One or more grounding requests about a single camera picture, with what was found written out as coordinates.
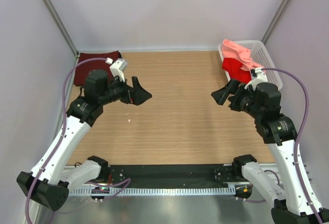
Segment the dark red t shirt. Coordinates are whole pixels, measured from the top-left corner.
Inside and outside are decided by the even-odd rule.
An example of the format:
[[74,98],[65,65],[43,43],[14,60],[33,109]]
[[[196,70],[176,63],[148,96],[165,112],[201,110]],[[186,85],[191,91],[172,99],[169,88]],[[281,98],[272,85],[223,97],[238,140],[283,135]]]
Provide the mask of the dark red t shirt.
[[[113,51],[108,53],[80,53],[78,63],[85,62],[92,58],[111,58],[113,61],[121,58],[121,53],[119,51]],[[75,71],[74,85],[83,86],[85,84],[85,79],[88,76],[89,72],[92,70],[105,70],[108,74],[109,79],[113,78],[111,71],[109,69],[109,64],[104,61],[92,61],[87,62],[79,66]]]

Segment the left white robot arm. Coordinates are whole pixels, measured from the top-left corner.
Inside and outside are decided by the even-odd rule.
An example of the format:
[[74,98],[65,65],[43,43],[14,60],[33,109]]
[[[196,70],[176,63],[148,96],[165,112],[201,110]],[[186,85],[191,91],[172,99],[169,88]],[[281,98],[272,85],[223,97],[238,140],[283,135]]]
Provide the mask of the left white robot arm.
[[152,98],[132,77],[132,86],[124,78],[108,77],[105,70],[92,70],[78,96],[64,115],[63,126],[47,152],[30,172],[20,172],[16,181],[28,200],[33,200],[52,211],[59,210],[69,192],[80,185],[95,180],[103,183],[110,175],[108,162],[97,156],[65,172],[64,168],[75,148],[103,113],[103,107],[115,101],[141,105]]

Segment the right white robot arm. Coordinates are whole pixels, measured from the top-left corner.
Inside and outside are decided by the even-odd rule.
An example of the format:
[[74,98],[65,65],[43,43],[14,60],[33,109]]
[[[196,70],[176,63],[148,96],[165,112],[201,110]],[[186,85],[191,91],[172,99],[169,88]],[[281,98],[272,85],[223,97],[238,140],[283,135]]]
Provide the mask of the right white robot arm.
[[274,223],[327,223],[328,209],[317,199],[303,167],[299,150],[294,149],[297,131],[293,121],[281,113],[281,93],[272,83],[249,87],[231,79],[211,93],[218,105],[229,101],[233,111],[243,111],[254,118],[257,133],[268,146],[281,178],[281,184],[265,173],[251,155],[235,157],[232,176],[253,184],[271,208]]

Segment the bright red t shirt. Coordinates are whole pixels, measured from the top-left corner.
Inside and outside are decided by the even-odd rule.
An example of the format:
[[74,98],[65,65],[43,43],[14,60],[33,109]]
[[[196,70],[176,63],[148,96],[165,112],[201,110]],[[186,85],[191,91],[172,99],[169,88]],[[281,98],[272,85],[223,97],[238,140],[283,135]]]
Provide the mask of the bright red t shirt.
[[244,71],[242,66],[241,62],[233,58],[224,58],[222,63],[222,69],[229,74],[231,79],[247,84],[251,81],[251,74],[249,71]]

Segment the pink t shirt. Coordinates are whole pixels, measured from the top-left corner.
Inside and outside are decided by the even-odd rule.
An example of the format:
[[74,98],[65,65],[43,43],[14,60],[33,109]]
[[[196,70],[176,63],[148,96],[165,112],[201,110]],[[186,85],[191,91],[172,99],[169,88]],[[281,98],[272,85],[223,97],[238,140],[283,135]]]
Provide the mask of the pink t shirt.
[[245,48],[234,41],[223,40],[221,52],[225,58],[231,58],[239,61],[242,64],[241,70],[251,71],[255,68],[264,68],[263,65],[255,62],[251,57],[251,50]]

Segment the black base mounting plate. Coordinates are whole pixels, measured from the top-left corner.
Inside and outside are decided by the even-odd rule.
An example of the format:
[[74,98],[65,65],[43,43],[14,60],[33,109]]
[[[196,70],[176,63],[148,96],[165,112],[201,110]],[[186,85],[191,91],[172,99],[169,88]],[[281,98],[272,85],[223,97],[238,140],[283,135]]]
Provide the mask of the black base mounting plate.
[[247,182],[230,164],[111,165],[105,177],[93,182],[115,184],[127,178],[129,188],[137,189],[225,188]]

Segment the right aluminium frame post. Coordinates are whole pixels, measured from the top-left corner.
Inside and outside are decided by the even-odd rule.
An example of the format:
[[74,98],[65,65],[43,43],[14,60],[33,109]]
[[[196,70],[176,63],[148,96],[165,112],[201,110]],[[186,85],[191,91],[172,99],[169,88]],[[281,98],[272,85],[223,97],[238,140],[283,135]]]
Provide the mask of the right aluminium frame post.
[[274,13],[274,16],[272,20],[270,21],[261,41],[263,44],[266,44],[271,37],[272,33],[274,32],[275,28],[279,24],[280,20],[282,19],[284,13],[288,9],[290,3],[292,0],[281,0],[276,12]]

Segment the aluminium frame post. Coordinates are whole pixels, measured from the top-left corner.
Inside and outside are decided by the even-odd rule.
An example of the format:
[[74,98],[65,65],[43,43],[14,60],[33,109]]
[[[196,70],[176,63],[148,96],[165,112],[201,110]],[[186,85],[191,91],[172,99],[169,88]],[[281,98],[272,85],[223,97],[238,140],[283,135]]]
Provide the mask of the aluminium frame post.
[[50,16],[52,17],[55,25],[59,29],[63,39],[66,42],[66,44],[68,45],[68,47],[72,51],[73,55],[77,58],[79,52],[76,49],[76,46],[74,45],[74,43],[73,43],[67,29],[65,28],[59,14],[57,13],[57,10],[56,10],[55,6],[53,5],[52,1],[51,0],[42,0],[42,1],[45,5],[46,9],[48,10]]
[[276,12],[274,13],[274,16],[272,20],[270,21],[261,41],[263,44],[266,44],[271,37],[272,33],[274,32],[275,28],[279,24],[280,20],[282,19],[284,13],[288,9],[290,3],[292,0],[281,0]]

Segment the left aluminium frame post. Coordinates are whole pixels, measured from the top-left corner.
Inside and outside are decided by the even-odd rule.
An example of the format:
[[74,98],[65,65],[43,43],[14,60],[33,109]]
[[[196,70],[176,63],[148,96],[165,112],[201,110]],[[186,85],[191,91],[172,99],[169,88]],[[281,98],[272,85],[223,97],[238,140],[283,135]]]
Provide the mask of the left aluminium frame post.
[[72,51],[73,55],[77,58],[79,52],[76,49],[76,46],[74,45],[74,43],[73,43],[67,29],[65,28],[59,14],[57,13],[57,10],[56,10],[55,6],[53,5],[52,1],[51,0],[42,0],[42,1],[45,5],[46,9],[48,10],[50,16],[52,17],[55,25],[59,29],[63,39],[66,42],[66,44],[68,45],[68,47]]

